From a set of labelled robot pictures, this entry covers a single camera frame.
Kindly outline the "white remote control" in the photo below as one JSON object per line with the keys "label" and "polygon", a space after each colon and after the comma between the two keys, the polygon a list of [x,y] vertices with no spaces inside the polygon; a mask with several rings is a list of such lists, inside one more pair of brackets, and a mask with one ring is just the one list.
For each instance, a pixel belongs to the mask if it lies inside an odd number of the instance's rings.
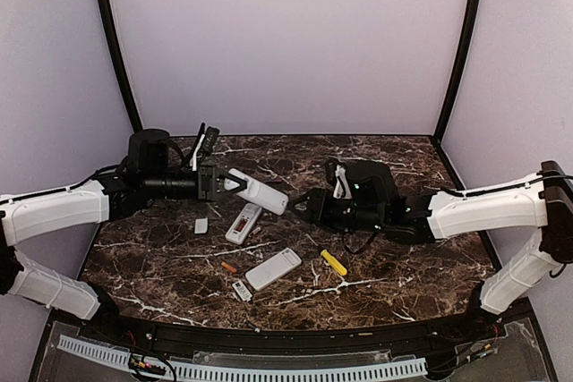
{"label": "white remote control", "polygon": [[302,259],[290,248],[260,263],[245,274],[255,291],[260,291],[302,264]]}
{"label": "white remote control", "polygon": [[228,172],[234,177],[240,178],[247,183],[246,188],[242,191],[238,191],[236,195],[247,202],[258,205],[278,216],[284,214],[289,201],[289,198],[285,193],[278,191],[237,169],[230,169]]}

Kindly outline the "small white battery cover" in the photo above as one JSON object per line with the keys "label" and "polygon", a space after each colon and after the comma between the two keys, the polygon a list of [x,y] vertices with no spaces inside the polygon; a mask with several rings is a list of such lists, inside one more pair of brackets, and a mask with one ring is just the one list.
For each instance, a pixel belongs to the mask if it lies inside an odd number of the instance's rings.
{"label": "small white battery cover", "polygon": [[194,223],[195,234],[205,234],[209,230],[209,220],[206,217],[197,218]]}

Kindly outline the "white remote with display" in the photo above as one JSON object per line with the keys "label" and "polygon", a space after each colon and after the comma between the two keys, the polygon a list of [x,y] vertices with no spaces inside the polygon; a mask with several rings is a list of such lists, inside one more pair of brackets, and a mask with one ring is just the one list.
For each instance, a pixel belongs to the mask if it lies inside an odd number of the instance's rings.
{"label": "white remote with display", "polygon": [[227,230],[225,239],[233,244],[243,244],[256,224],[261,212],[261,206],[247,203]]}

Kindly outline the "yellow handled screwdriver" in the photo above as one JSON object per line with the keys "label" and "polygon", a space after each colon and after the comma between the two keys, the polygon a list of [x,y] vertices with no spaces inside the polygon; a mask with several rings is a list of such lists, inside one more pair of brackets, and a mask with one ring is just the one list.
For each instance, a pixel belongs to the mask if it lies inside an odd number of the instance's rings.
{"label": "yellow handled screwdriver", "polygon": [[335,272],[340,276],[347,275],[346,267],[336,259],[328,250],[321,249],[319,250],[321,257],[326,261],[326,263],[335,270]]}

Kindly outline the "orange AAA battery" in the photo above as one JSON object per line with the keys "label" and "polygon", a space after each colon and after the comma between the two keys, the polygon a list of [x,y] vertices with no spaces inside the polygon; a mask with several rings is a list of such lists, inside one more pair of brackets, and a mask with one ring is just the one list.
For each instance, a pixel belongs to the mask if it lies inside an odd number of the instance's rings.
{"label": "orange AAA battery", "polygon": [[221,262],[221,266],[223,268],[225,268],[226,270],[228,270],[231,273],[237,273],[237,269],[229,264],[227,264],[226,262]]}

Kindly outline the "white battery compartment cover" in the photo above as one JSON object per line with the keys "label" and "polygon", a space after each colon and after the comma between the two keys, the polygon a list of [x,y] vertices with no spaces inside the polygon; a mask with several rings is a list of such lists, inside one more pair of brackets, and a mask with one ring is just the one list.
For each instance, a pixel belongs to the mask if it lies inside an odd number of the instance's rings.
{"label": "white battery compartment cover", "polygon": [[235,293],[237,294],[237,296],[242,301],[250,301],[252,299],[252,293],[249,291],[249,289],[246,287],[246,285],[241,280],[238,280],[238,281],[232,283],[232,287],[233,287]]}

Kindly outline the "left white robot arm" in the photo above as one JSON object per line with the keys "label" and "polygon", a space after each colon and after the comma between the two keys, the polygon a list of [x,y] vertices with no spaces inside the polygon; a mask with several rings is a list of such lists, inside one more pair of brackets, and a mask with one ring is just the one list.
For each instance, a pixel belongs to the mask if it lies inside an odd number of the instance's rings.
{"label": "left white robot arm", "polygon": [[82,320],[108,343],[126,335],[125,321],[99,287],[46,268],[17,251],[18,244],[76,225],[125,219],[158,199],[211,202],[244,191],[248,182],[209,162],[218,129],[202,126],[189,154],[168,132],[134,133],[116,166],[100,168],[68,186],[1,199],[1,293],[55,308]]}

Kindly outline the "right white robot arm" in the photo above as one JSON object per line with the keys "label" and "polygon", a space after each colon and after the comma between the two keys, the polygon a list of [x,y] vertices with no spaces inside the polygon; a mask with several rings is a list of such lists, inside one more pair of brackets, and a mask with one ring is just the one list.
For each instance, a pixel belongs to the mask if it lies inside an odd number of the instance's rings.
{"label": "right white robot arm", "polygon": [[373,160],[326,164],[328,189],[313,188],[288,208],[332,233],[381,234],[406,245],[435,243],[462,233],[532,226],[534,233],[507,266],[477,289],[475,307],[458,334],[478,339],[509,305],[545,275],[572,262],[572,178],[555,161],[537,173],[481,189],[441,189],[402,196],[390,168]]}

